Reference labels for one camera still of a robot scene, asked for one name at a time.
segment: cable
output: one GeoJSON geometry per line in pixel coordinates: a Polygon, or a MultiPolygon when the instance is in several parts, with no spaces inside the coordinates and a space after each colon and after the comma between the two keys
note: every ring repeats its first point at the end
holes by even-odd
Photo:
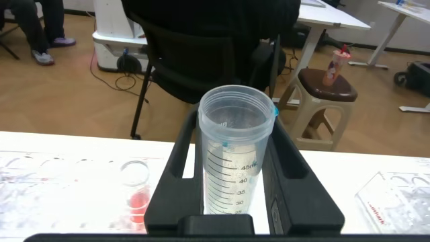
{"type": "MultiPolygon", "coordinates": [[[[96,31],[96,19],[94,18],[94,31],[96,31]]],[[[127,74],[127,73],[124,73],[124,76],[122,76],[122,77],[118,77],[116,80],[115,80],[115,86],[116,86],[116,88],[115,87],[112,87],[109,83],[107,83],[105,80],[103,80],[102,78],[100,78],[100,77],[98,77],[98,76],[96,76],[95,74],[94,74],[94,72],[93,72],[93,61],[94,61],[94,56],[95,56],[95,48],[93,49],[93,56],[91,57],[91,62],[89,63],[89,71],[91,72],[91,74],[93,75],[93,77],[95,77],[97,80],[99,80],[99,81],[101,81],[102,83],[105,83],[108,87],[110,87],[111,89],[113,89],[113,90],[115,90],[115,91],[125,91],[126,93],[130,93],[130,94],[133,94],[133,95],[135,95],[135,96],[139,96],[137,93],[134,93],[134,92],[132,92],[132,91],[129,91],[130,89],[132,89],[135,85],[136,85],[136,79],[134,78],[134,77],[132,77],[129,73],[127,74]],[[125,77],[131,77],[132,79],[133,79],[133,84],[130,86],[130,87],[128,87],[128,88],[121,88],[119,85],[118,85],[118,81],[119,80],[121,80],[121,79],[123,79],[123,78],[125,78],[125,77]]],[[[146,89],[146,91],[148,91],[149,90],[149,87],[151,86],[151,83],[152,83],[152,81],[151,81],[151,79],[150,79],[150,83],[149,83],[149,85],[148,85],[148,88],[146,89]]],[[[149,101],[145,98],[144,99],[144,101],[147,103],[147,104],[149,104],[149,101]]]]}
{"type": "Polygon", "coordinates": [[[134,92],[132,92],[132,91],[129,91],[130,89],[132,89],[132,88],[136,85],[136,79],[135,79],[134,77],[131,77],[130,75],[125,75],[125,74],[124,74],[124,76],[122,76],[122,77],[118,77],[118,78],[115,80],[115,86],[116,86],[117,88],[112,87],[112,86],[111,86],[111,85],[109,85],[109,83],[107,83],[105,80],[103,80],[102,78],[100,78],[100,77],[96,76],[96,75],[94,74],[94,72],[93,72],[93,61],[94,61],[94,56],[95,56],[95,48],[94,48],[94,50],[93,50],[93,56],[91,57],[91,62],[89,63],[89,71],[91,72],[91,74],[93,75],[93,77],[95,77],[95,78],[96,78],[96,79],[98,79],[99,81],[101,81],[101,82],[105,83],[108,87],[110,87],[111,89],[113,89],[113,90],[115,90],[115,91],[125,91],[125,92],[131,93],[131,94],[133,94],[133,95],[139,96],[138,94],[136,94],[136,93],[134,93],[134,92]],[[120,79],[124,78],[124,77],[131,77],[131,78],[133,78],[133,80],[134,80],[134,81],[133,81],[133,85],[132,85],[131,87],[123,89],[123,88],[121,88],[121,87],[119,87],[119,86],[118,86],[118,81],[119,81],[120,79]]]}
{"type": "Polygon", "coordinates": [[[292,50],[293,50],[293,54],[288,54],[288,53],[287,53],[287,56],[288,56],[288,55],[292,56],[292,57],[290,58],[290,61],[289,61],[289,65],[290,65],[290,66],[288,66],[288,67],[284,67],[284,69],[287,69],[287,70],[289,70],[289,71],[288,71],[288,73],[286,73],[286,74],[281,74],[281,75],[289,75],[289,74],[291,74],[291,72],[292,72],[292,71],[294,71],[294,68],[292,68],[291,61],[292,61],[293,59],[298,61],[298,58],[297,58],[297,56],[296,56],[296,50],[295,50],[294,48],[293,48],[292,50]]]}

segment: white table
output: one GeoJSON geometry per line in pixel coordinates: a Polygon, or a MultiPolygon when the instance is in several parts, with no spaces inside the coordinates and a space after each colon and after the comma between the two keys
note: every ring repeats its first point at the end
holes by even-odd
{"type": "Polygon", "coordinates": [[[355,61],[349,61],[348,63],[350,65],[360,65],[360,66],[373,66],[383,69],[388,69],[388,66],[386,65],[377,65],[379,57],[383,53],[385,47],[387,47],[388,43],[392,39],[392,37],[395,35],[397,30],[399,29],[400,25],[402,25],[404,19],[406,17],[412,17],[414,19],[420,20],[422,22],[430,24],[430,10],[421,8],[420,13],[416,13],[414,11],[411,11],[405,7],[399,6],[395,3],[386,3],[386,2],[378,2],[379,5],[386,7],[388,9],[391,9],[392,11],[395,11],[398,13],[396,19],[394,20],[393,24],[391,25],[387,35],[385,35],[382,42],[379,44],[375,52],[373,53],[372,57],[370,57],[370,60],[367,63],[359,63],[355,61]]]}
{"type": "MultiPolygon", "coordinates": [[[[102,154],[103,156],[164,157],[161,167],[170,155],[173,143],[112,138],[92,138],[50,134],[0,132],[2,151],[62,154],[102,154]]],[[[301,151],[313,172],[345,215],[342,233],[371,233],[354,201],[354,195],[380,170],[404,171],[409,163],[430,162],[430,159],[301,151]]],[[[192,177],[194,170],[194,145],[190,145],[183,177],[192,177]]],[[[253,216],[255,232],[268,234],[269,225],[265,207],[263,179],[259,178],[253,204],[249,213],[253,216]]]]}
{"type": "MultiPolygon", "coordinates": [[[[338,10],[321,0],[317,1],[325,5],[325,7],[314,7],[309,5],[300,6],[300,14],[297,22],[309,26],[310,31],[302,49],[302,56],[293,71],[291,80],[298,75],[301,69],[306,68],[309,65],[310,58],[314,54],[316,45],[318,44],[324,29],[351,28],[355,30],[370,30],[371,28],[344,11],[338,10]]],[[[274,98],[273,101],[279,102],[279,99],[274,98]]],[[[289,104],[297,105],[298,101],[291,100],[289,104]]]]}

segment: chair backrest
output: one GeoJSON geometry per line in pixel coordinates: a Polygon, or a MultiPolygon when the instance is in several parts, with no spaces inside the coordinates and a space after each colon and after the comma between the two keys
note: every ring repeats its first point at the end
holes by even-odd
{"type": "Polygon", "coordinates": [[[157,74],[205,92],[235,82],[231,38],[188,36],[150,24],[134,13],[130,17],[144,30],[149,61],[157,74]]]}

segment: brown stool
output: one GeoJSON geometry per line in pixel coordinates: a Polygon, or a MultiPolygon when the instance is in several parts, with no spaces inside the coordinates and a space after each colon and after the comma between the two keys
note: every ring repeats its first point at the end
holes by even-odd
{"type": "Polygon", "coordinates": [[[301,100],[296,117],[286,127],[288,134],[299,149],[316,151],[334,151],[339,143],[343,131],[348,124],[357,91],[348,81],[339,75],[331,87],[323,85],[325,71],[316,69],[302,69],[291,82],[279,101],[280,110],[289,107],[287,103],[294,96],[295,90],[300,92],[301,100]],[[327,108],[340,111],[341,119],[336,127],[324,114],[327,108]],[[316,129],[324,124],[331,133],[331,140],[319,139],[316,129]],[[307,133],[311,138],[304,138],[307,133]]]}

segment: sneaker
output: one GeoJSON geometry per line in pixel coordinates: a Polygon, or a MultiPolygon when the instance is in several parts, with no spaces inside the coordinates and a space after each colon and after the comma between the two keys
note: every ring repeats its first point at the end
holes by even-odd
{"type": "Polygon", "coordinates": [[[53,65],[55,64],[54,59],[52,56],[46,53],[40,54],[38,51],[32,50],[32,57],[36,59],[36,62],[39,65],[53,65]]]}
{"type": "Polygon", "coordinates": [[[74,38],[56,38],[51,43],[51,47],[67,47],[74,46],[76,44],[76,40],[74,38]]]}

